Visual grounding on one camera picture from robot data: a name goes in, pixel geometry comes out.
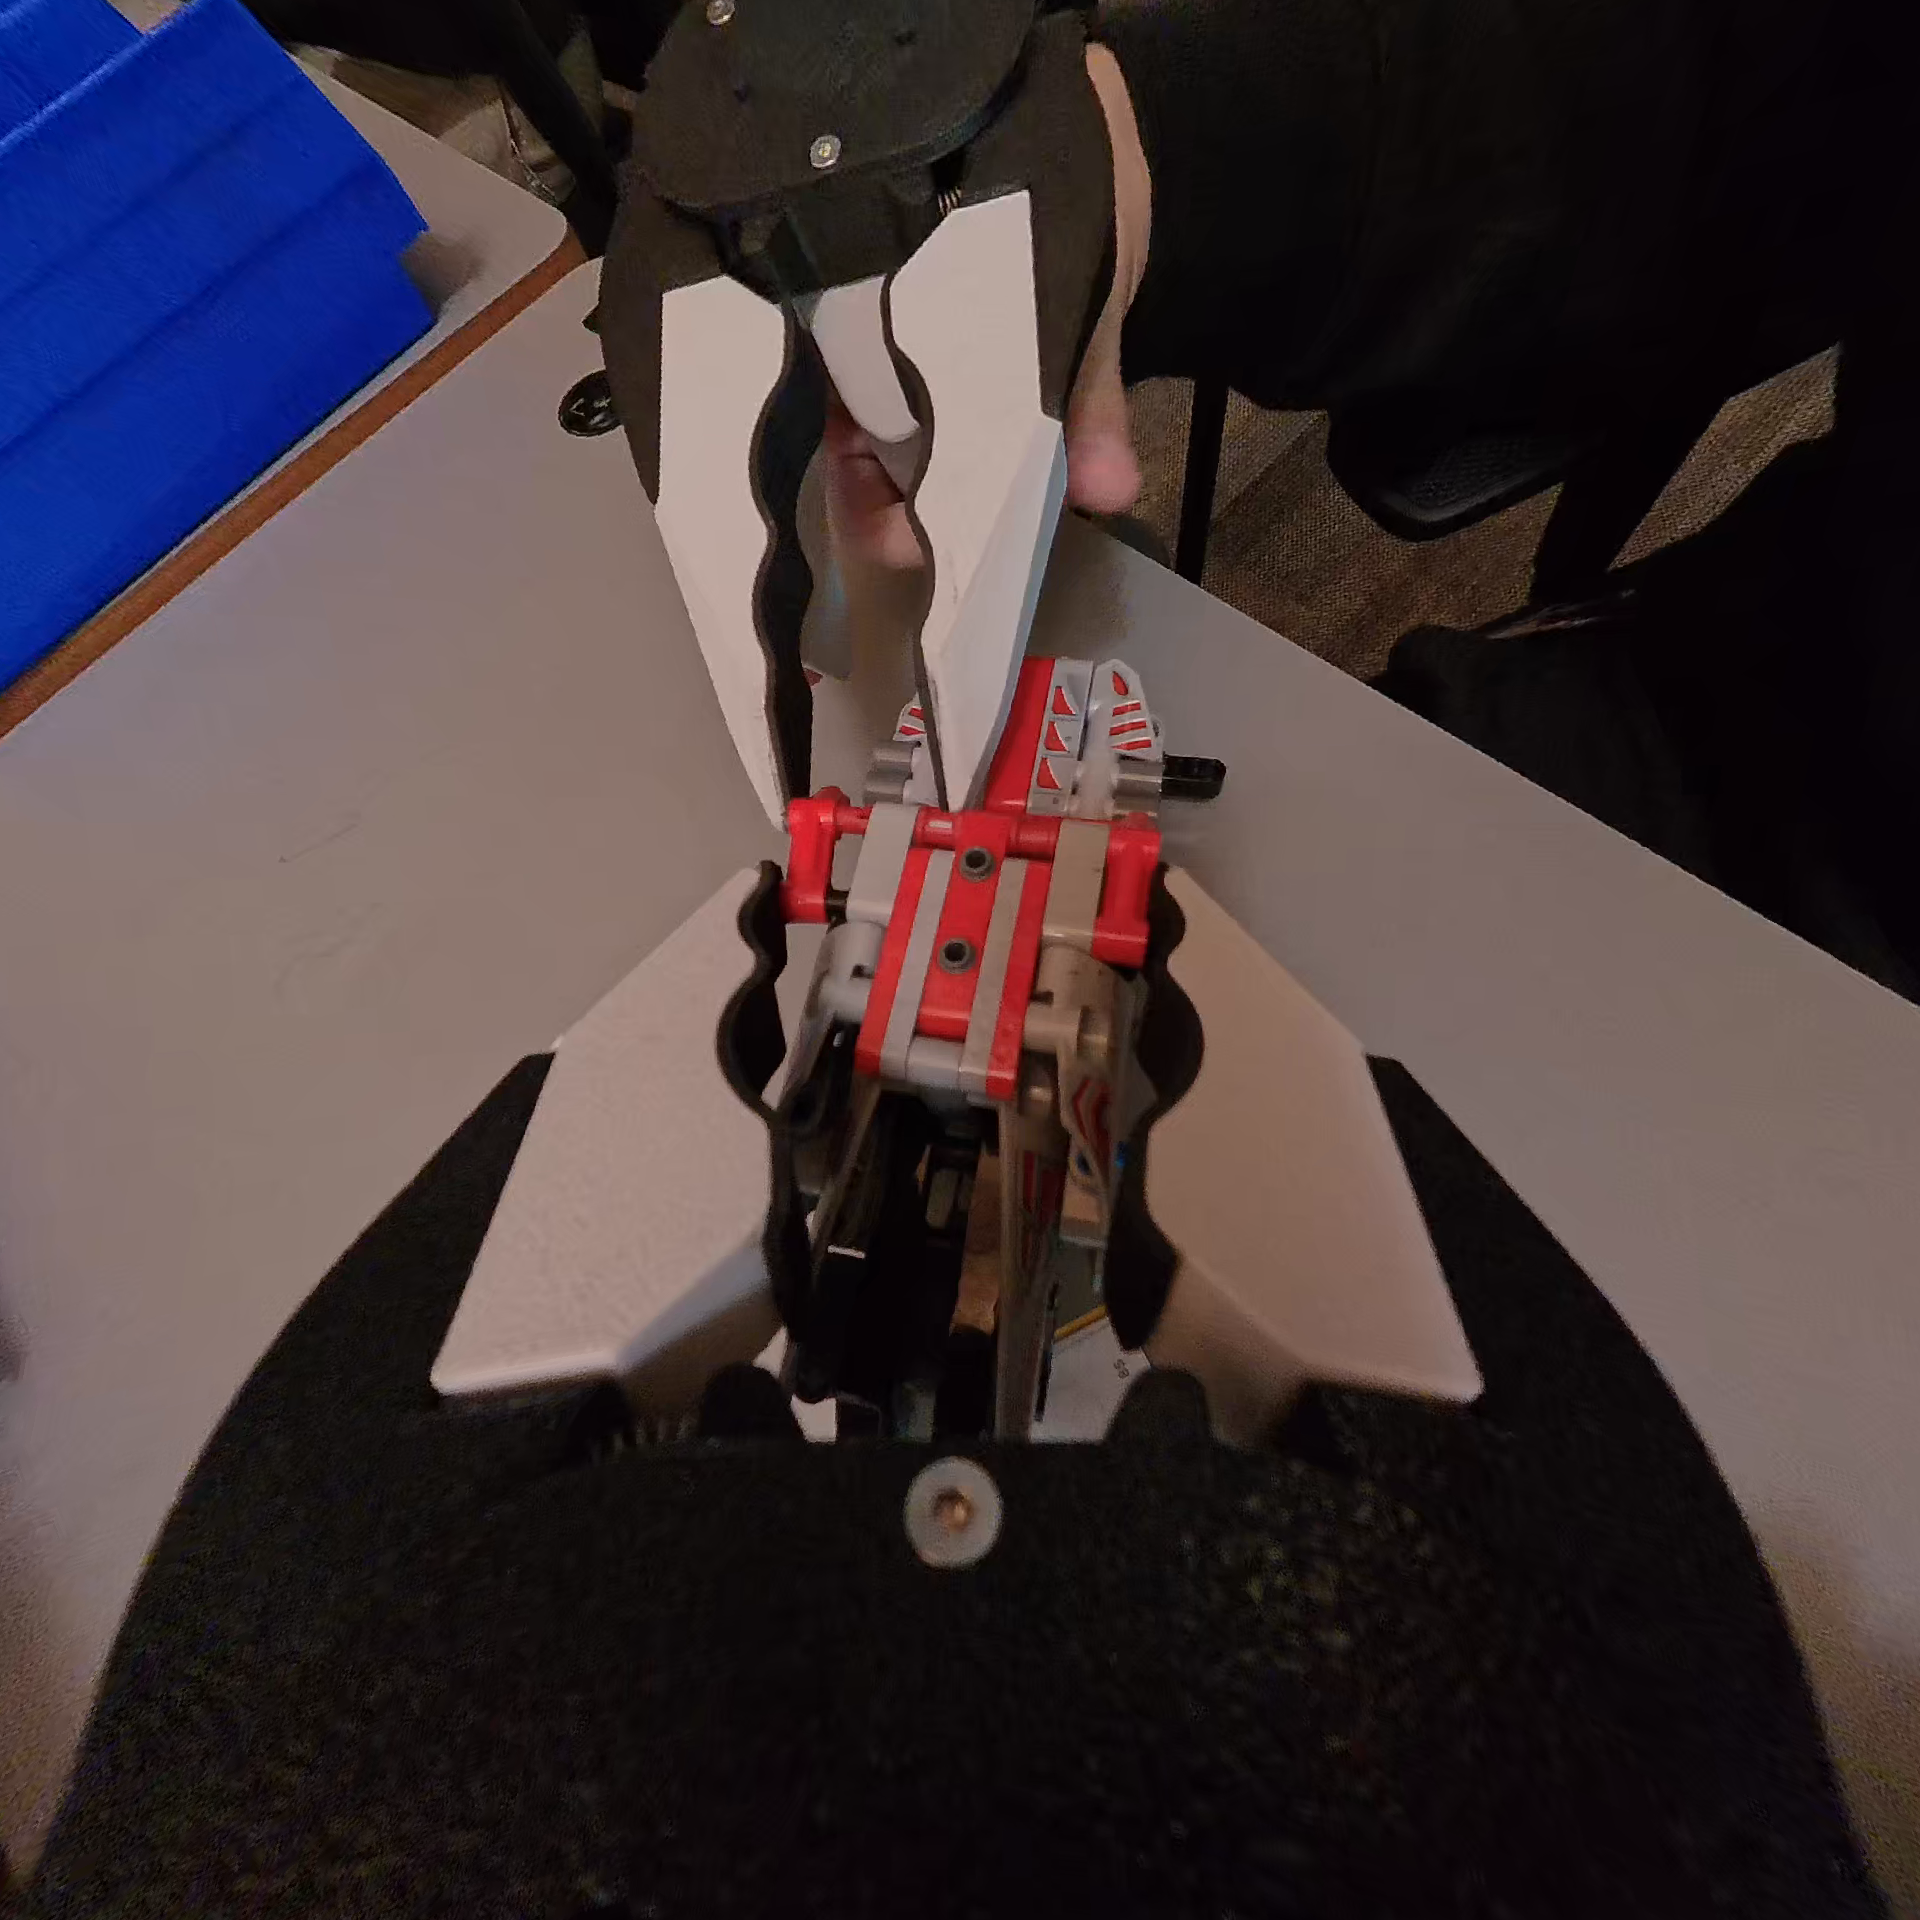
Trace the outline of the red grey toy brick truck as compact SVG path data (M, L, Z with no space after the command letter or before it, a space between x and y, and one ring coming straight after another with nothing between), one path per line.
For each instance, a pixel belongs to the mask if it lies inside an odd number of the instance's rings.
M779 904L824 945L776 1103L769 1265L782 1379L830 1440L1039 1429L1146 1169L1162 807L1223 781L1166 755L1127 660L1031 657L972 804L932 797L919 702L860 800L792 803Z

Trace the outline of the person's black clothing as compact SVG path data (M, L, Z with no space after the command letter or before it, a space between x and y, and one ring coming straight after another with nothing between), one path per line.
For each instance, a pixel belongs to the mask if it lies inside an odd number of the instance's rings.
M1427 625L1372 685L1918 999L1918 372L1841 347L1830 433L1604 591Z

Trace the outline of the person's right forearm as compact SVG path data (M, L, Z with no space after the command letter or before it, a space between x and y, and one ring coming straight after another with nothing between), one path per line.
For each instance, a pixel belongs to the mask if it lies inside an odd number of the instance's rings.
M1916 5L1108 5L1144 377L1276 408L1588 422L1841 336Z

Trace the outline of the person's right hand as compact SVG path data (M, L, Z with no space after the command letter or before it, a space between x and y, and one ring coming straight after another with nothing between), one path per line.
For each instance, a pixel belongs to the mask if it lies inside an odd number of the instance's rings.
M1144 486L1120 374L1120 340L1146 277L1153 182L1136 108L1114 48L1094 40L1086 67L1111 144L1111 291L1072 384L1063 443L1071 505L1108 516L1129 511Z

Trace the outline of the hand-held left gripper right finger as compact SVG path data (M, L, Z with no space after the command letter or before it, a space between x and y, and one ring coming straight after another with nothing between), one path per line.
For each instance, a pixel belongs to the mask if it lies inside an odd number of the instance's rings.
M1482 1369L1370 1056L1185 869L1147 899L1114 1326L1272 1441L1311 1388L1470 1406Z

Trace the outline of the blue storage bin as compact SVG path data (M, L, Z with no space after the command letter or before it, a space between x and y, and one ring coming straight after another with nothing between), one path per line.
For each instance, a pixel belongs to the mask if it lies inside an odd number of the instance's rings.
M6 5L6 684L431 331L423 232L242 5Z

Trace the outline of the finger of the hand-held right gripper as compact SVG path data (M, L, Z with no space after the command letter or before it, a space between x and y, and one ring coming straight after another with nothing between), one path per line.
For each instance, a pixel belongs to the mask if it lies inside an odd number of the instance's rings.
M770 822L810 793L800 485L825 384L790 312L744 284L663 297L657 524L715 702Z
M1041 391L1031 212L1025 189L955 211L886 291L889 344L924 396L911 516L930 589L918 665L948 809L982 803L1065 502L1065 432Z

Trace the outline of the grey desk with brown edge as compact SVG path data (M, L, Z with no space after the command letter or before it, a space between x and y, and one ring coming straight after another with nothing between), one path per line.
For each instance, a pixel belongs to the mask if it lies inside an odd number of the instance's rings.
M306 75L390 165L423 214L426 232L408 248L403 264L431 303L432 325L275 467L239 491L222 511L209 516L54 654L15 678L2 695L6 733L219 567L242 541L586 262L586 248L559 207L495 176L340 79L315 68L306 68Z

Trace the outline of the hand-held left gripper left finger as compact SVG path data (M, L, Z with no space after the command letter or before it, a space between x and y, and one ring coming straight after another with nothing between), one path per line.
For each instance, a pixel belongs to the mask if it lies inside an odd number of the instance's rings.
M449 1403L615 1388L690 1425L779 1315L761 1236L794 1072L776 863L730 876L555 1044L431 1382Z

